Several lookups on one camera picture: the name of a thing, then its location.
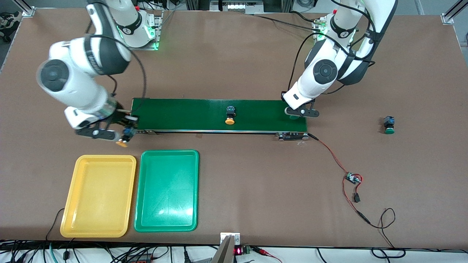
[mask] brown table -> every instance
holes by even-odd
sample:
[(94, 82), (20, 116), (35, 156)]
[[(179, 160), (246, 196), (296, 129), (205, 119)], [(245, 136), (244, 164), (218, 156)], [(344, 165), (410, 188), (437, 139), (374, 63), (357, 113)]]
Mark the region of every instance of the brown table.
[[(307, 25), (290, 14), (274, 17)], [(386, 246), (346, 203), (343, 173), (315, 140), (163, 134), (137, 136), (120, 148), (75, 136), (64, 105), (37, 85), (35, 74), (49, 46), (82, 36), (88, 21), (84, 9), (38, 10), (23, 20), (0, 75), (1, 239), (44, 238), (83, 154), (138, 159), (149, 149), (196, 149), (196, 230), (137, 233), (132, 209), (129, 230), (116, 241), (215, 244), (220, 232), (232, 231), (259, 245)], [(148, 96), (279, 99), (306, 35), (238, 13), (177, 12), (165, 25), (160, 50), (138, 52), (148, 72)], [(295, 80), (310, 47), (301, 52)], [(395, 209), (396, 222), (386, 234), (396, 246), (466, 249), (468, 71), (453, 27), (438, 16), (396, 16), (374, 59), (359, 84), (317, 99), (321, 115), (309, 121), (310, 132), (348, 170), (364, 176), (356, 206), (374, 224), (384, 208)], [(117, 98), (129, 107), (141, 92), (138, 65), (132, 62), (116, 78)], [(112, 87), (106, 77), (98, 81)], [(387, 115), (396, 118), (394, 135), (382, 134)], [(351, 194), (350, 183), (347, 190)], [(58, 225), (51, 239), (62, 239)]]

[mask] black round joint cap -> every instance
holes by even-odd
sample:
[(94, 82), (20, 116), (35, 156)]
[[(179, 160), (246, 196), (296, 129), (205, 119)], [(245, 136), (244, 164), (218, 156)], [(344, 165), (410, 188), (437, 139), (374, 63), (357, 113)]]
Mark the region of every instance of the black round joint cap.
[(319, 60), (314, 66), (314, 78), (315, 81), (320, 84), (327, 84), (334, 81), (337, 75), (338, 68), (331, 60)]
[(59, 59), (48, 61), (41, 69), (42, 84), (53, 92), (63, 89), (68, 80), (68, 67)]

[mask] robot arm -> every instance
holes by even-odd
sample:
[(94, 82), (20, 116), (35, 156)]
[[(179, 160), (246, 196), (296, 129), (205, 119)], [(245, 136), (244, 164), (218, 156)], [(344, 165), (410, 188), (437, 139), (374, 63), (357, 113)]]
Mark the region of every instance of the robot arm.
[(375, 28), (370, 26), (366, 30), (361, 47), (355, 53), (349, 43), (362, 14), (340, 6), (335, 14), (326, 16), (326, 24), (329, 25), (326, 34), (337, 43), (325, 38), (313, 46), (306, 58), (304, 73), (283, 94), (283, 99), (290, 106), (285, 110), (289, 115), (317, 117), (318, 112), (306, 109), (305, 104), (325, 92), (336, 80), (344, 85), (361, 81), (390, 24), (398, 0), (342, 0), (341, 3), (361, 11), (367, 10)]
[[(144, 30), (145, 23), (141, 22), (141, 15), (131, 0), (88, 2), (86, 9), (96, 29), (95, 34), (53, 44), (49, 50), (49, 60), (43, 62), (37, 71), (37, 82), (46, 93), (68, 106), (65, 116), (77, 130), (76, 134), (118, 141), (126, 146), (125, 143), (136, 131), (138, 119), (120, 112), (123, 107), (103, 86), (96, 83), (94, 77), (120, 74), (129, 65), (130, 52), (114, 39), (126, 43), (137, 38), (132, 43), (142, 43), (150, 40), (149, 35), (139, 34), (139, 29)], [(116, 8), (113, 12), (120, 21), (126, 17), (125, 14), (140, 19), (138, 27), (133, 28), (126, 38), (117, 29), (108, 4)], [(118, 132), (109, 130), (112, 123), (125, 127), (122, 137)]]

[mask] yellow cap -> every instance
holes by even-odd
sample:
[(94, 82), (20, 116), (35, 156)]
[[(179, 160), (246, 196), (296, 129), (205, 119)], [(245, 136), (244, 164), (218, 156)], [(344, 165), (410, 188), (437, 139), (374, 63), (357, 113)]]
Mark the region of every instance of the yellow cap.
[(227, 118), (226, 121), (224, 121), (228, 125), (233, 125), (234, 124), (234, 119), (233, 118)]
[(127, 143), (125, 143), (124, 141), (120, 140), (120, 141), (116, 141), (116, 144), (119, 145), (119, 146), (122, 146), (124, 148), (127, 148), (128, 145)]

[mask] green cap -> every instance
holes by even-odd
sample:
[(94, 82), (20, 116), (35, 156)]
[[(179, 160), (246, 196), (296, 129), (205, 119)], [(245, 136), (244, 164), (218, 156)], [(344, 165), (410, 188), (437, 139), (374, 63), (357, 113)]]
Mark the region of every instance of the green cap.
[(385, 129), (385, 134), (394, 134), (395, 130), (393, 128), (386, 128)]

